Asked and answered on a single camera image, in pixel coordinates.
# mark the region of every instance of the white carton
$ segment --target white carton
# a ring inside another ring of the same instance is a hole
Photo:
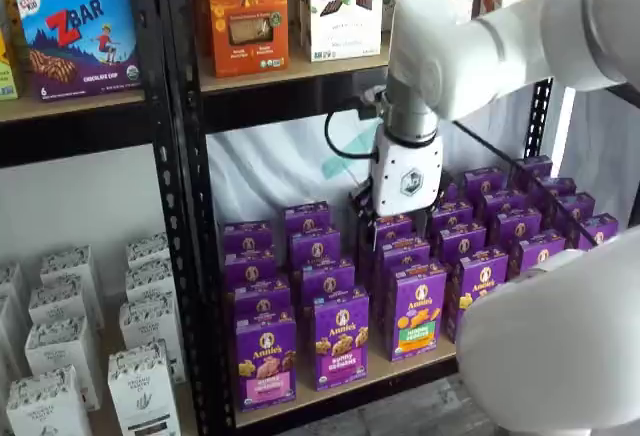
[[[59,276],[75,275],[82,278],[84,292],[93,308],[98,328],[104,328],[102,287],[95,269],[91,246],[63,251],[42,259],[40,279],[45,286],[52,285]]]
[[[91,436],[73,366],[13,382],[7,416],[16,436]]]
[[[180,436],[180,422],[162,343],[112,354],[108,379],[123,436]]]
[[[120,329],[128,349],[164,340],[171,376],[176,383],[182,383],[186,380],[184,349],[176,313],[170,293],[124,303],[120,308]]]
[[[25,353],[33,374],[73,365],[85,407],[88,411],[100,409],[104,383],[87,318],[34,325]]]
[[[167,233],[154,234],[127,244],[127,264],[129,269],[137,269],[143,264],[156,259],[169,257]]]

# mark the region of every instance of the purple box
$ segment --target purple box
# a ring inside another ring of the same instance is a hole
[[[236,288],[235,314],[278,312],[291,307],[291,290],[282,277]]]
[[[276,277],[276,258],[273,248],[227,254],[224,258],[224,271],[228,290],[265,279],[273,279]]]
[[[509,251],[511,245],[540,232],[542,215],[536,208],[512,209],[498,213],[491,221],[489,243],[499,244]]]
[[[509,279],[563,251],[565,239],[555,229],[519,241],[509,255]]]
[[[340,231],[328,227],[292,234],[289,258],[294,270],[323,258],[340,259]]]
[[[466,197],[477,204],[480,196],[504,187],[505,175],[500,168],[480,168],[462,175]]]
[[[602,244],[618,234],[618,220],[609,213],[587,218],[580,224],[593,236],[593,239],[595,239],[598,244]],[[578,230],[576,223],[571,223],[570,227],[571,230],[567,234],[568,248],[582,249],[585,251],[593,248],[593,245]]]
[[[296,322],[292,308],[236,319],[240,409],[296,399]]]
[[[493,246],[458,262],[447,285],[445,308],[446,332],[452,341],[471,303],[505,282],[508,259],[502,248]]]
[[[455,264],[460,258],[482,249],[486,239],[487,228],[481,224],[457,224],[440,231],[434,255],[443,263]]]
[[[273,234],[269,221],[250,221],[224,225],[222,247],[225,253],[270,249]]]
[[[318,298],[313,308],[316,389],[367,376],[369,296],[362,286]]]
[[[447,273],[437,261],[400,268],[385,304],[387,356],[398,361],[436,348]]]

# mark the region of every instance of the orange box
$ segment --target orange box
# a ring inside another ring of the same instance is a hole
[[[287,0],[209,0],[216,76],[289,64]]]

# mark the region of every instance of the pink label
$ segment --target pink label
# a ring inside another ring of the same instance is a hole
[[[250,379],[247,381],[247,399],[250,399],[251,403],[246,404],[263,403],[285,397],[291,389],[290,375],[291,373],[287,371],[270,378]]]

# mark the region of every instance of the floor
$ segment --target floor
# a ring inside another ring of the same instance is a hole
[[[500,436],[458,377],[368,404],[280,436]],[[640,422],[593,436],[637,436]]]

